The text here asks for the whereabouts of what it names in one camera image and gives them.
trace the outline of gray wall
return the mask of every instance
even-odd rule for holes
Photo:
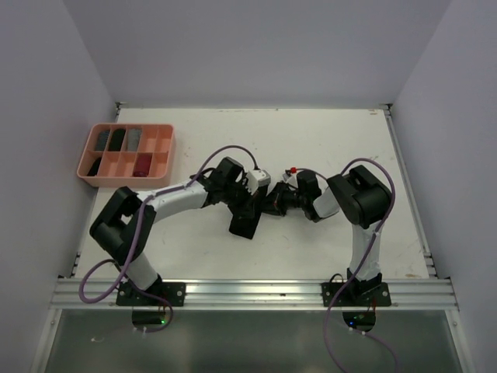
[[[78,158],[113,103],[58,0],[0,2],[0,50],[0,361],[22,372],[92,200]]]
[[[391,103],[450,0],[65,0],[112,96],[162,106]]]
[[[497,2],[454,0],[394,104],[419,210],[479,371],[497,334]]]

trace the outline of white tabletop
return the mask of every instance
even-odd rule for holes
[[[268,171],[273,184],[292,166],[325,176],[339,173],[357,157],[387,168],[397,187],[397,202],[381,236],[381,269],[386,279],[427,278],[422,246],[409,207],[387,122],[381,110],[213,110],[123,109],[120,123],[173,124],[176,153],[172,183],[187,180],[221,146],[244,145]],[[227,151],[248,167],[249,157]],[[373,166],[366,165],[381,180]],[[89,222],[113,190],[101,188]],[[228,232],[231,214],[219,204],[185,211],[155,224],[145,252],[163,278],[183,279],[325,279],[345,274],[351,258],[352,229],[342,213],[319,223],[302,211],[278,218],[263,214],[253,240]],[[88,234],[81,243],[76,277],[108,258]],[[95,277],[115,277],[104,267]]]

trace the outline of glass panel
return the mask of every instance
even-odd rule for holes
[[[142,338],[130,311],[64,311],[47,372],[335,372],[324,312],[186,311]],[[393,371],[378,343],[351,333],[334,312],[330,336],[350,371]],[[379,312],[372,333],[397,352],[402,372],[459,372],[444,312]]]

